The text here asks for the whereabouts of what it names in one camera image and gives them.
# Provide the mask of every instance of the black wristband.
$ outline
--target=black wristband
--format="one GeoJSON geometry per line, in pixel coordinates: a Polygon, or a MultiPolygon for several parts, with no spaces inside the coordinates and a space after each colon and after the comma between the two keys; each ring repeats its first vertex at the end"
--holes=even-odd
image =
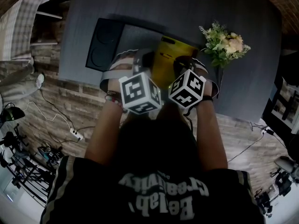
{"type": "Polygon", "coordinates": [[[122,103],[121,94],[116,91],[107,91],[107,95],[117,99],[119,102],[122,103]]]}
{"type": "Polygon", "coordinates": [[[213,102],[213,98],[212,98],[212,96],[209,96],[209,95],[204,95],[203,97],[202,97],[202,100],[201,101],[205,101],[205,100],[211,100],[212,102],[213,102]]]}

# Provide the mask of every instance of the wooden floor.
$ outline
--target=wooden floor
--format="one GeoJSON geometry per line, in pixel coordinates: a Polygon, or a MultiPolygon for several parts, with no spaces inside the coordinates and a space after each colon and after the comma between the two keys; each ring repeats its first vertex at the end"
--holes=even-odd
{"type": "MultiPolygon", "coordinates": [[[[62,9],[64,9],[64,19],[51,23],[58,42],[62,40],[68,4],[64,4],[62,9]]],[[[94,126],[104,102],[104,93],[95,86],[58,80],[60,44],[34,47],[32,55],[35,58],[38,71],[45,74],[42,86],[44,97],[65,113],[73,121],[76,129],[94,126]]],[[[0,79],[3,79],[8,73],[20,69],[22,65],[24,64],[21,62],[0,62],[0,79]]],[[[48,118],[52,119],[58,113],[51,104],[42,98],[40,91],[15,102],[15,105],[25,110],[31,101],[34,101],[48,118]]],[[[56,117],[53,122],[45,120],[34,104],[29,105],[25,114],[26,116],[22,119],[7,122],[1,131],[5,134],[12,130],[16,123],[19,123],[21,133],[28,137],[27,141],[32,153],[35,153],[37,147],[44,143],[51,143],[52,146],[59,147],[61,144],[56,143],[52,138],[59,142],[76,141],[62,118],[56,117]]],[[[217,118],[228,160],[262,137],[259,128],[254,127],[253,131],[251,130],[249,122],[223,115],[217,115],[217,118]]],[[[63,153],[78,157],[84,156],[92,131],[92,128],[81,130],[85,139],[78,143],[64,142],[62,144],[63,153]]],[[[282,144],[275,137],[266,134],[259,142],[231,161],[229,167],[248,171],[254,191],[259,188],[266,189],[274,183],[270,178],[270,172],[277,169],[273,161],[286,154],[286,149],[282,144]]]]}

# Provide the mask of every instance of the black t-shirt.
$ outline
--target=black t-shirt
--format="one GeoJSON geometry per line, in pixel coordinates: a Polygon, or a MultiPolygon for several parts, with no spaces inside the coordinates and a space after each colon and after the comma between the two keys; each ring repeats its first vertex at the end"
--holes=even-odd
{"type": "Polygon", "coordinates": [[[264,223],[249,174],[201,172],[189,127],[161,120],[125,124],[109,167],[61,160],[41,223],[114,220],[264,223]]]}

